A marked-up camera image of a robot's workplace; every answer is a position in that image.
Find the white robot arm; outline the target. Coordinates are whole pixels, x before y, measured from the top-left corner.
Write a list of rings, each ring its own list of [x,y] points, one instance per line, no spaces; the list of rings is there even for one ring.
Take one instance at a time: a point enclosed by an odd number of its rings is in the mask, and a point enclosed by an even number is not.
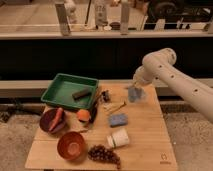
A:
[[[176,59],[171,48],[146,54],[133,75],[134,83],[145,86],[158,78],[213,123],[213,88],[177,70]]]

